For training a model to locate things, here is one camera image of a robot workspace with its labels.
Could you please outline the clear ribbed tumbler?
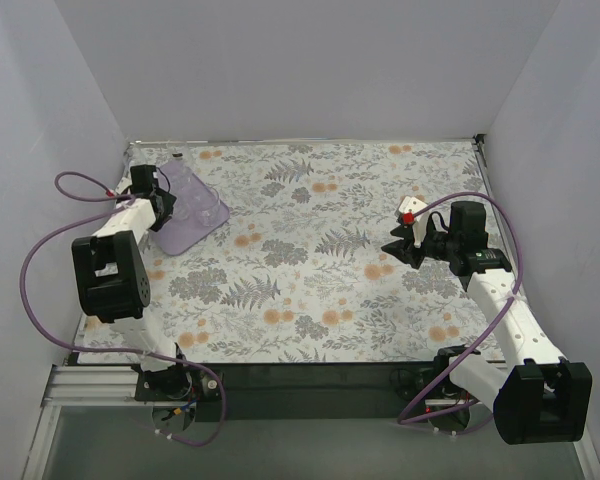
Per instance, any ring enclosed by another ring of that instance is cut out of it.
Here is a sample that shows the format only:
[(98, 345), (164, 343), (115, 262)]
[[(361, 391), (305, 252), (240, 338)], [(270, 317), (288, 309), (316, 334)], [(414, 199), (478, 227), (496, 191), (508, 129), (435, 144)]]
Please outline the clear ribbed tumbler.
[(168, 179), (170, 192), (179, 195), (191, 186), (192, 171), (181, 158), (173, 158), (161, 167)]

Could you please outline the labelled champagne flute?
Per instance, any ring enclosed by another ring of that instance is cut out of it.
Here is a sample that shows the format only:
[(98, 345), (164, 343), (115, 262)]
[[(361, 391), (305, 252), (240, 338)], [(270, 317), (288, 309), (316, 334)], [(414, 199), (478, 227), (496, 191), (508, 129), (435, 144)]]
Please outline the labelled champagne flute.
[(180, 171), (185, 171), (189, 167), (190, 152), (187, 144), (183, 141), (169, 140), (166, 148), (172, 162), (178, 165)]

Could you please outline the clear faceted tumbler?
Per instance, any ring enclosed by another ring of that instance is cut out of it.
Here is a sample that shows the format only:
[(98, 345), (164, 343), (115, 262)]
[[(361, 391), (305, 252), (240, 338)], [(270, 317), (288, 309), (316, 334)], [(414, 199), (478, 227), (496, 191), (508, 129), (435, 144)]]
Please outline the clear faceted tumbler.
[(196, 219), (203, 226), (215, 223), (220, 208), (218, 192), (211, 187), (201, 187), (195, 195), (194, 213)]

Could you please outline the tall plain flute glass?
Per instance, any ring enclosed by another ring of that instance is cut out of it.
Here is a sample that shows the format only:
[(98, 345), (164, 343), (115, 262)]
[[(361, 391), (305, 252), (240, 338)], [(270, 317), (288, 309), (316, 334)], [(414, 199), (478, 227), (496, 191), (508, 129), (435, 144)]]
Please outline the tall plain flute glass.
[(134, 166), (153, 165), (153, 161), (146, 155), (142, 145), (131, 143), (123, 156), (123, 176), (130, 177), (130, 170)]

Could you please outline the small shot glass front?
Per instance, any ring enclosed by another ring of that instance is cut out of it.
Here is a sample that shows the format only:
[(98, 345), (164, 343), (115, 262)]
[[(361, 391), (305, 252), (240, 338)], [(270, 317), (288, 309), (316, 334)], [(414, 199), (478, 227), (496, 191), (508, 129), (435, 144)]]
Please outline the small shot glass front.
[(184, 222), (192, 214), (192, 207), (186, 202), (177, 201), (173, 208), (173, 219)]

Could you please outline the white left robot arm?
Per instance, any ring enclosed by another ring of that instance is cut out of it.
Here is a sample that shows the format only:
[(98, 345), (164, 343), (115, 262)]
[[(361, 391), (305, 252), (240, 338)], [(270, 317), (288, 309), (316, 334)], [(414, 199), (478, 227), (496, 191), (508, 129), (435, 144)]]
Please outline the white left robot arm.
[(132, 167), (130, 181), (117, 212), (93, 235), (74, 240), (71, 253), (83, 312), (122, 336), (142, 372), (158, 373), (174, 368), (181, 352), (149, 311), (151, 287), (140, 244), (171, 219), (176, 197), (160, 186), (152, 165)]

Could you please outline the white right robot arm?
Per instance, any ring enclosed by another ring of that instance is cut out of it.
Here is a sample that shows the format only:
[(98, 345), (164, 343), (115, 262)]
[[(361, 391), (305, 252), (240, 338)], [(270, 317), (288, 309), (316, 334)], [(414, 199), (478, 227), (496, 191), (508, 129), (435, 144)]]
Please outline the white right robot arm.
[(522, 261), (490, 247), (486, 208), (494, 200), (469, 192), (447, 199), (449, 218), (436, 221), (434, 205), (404, 198), (394, 240), (382, 250), (414, 269), (426, 259), (447, 263), (488, 325), (470, 345), (439, 351), (433, 379), (409, 401), (398, 424), (441, 416), (412, 411), (439, 386), (450, 386), (467, 393), (469, 405), (485, 405), (509, 445), (579, 441), (593, 385), (590, 370), (564, 356), (520, 297)]

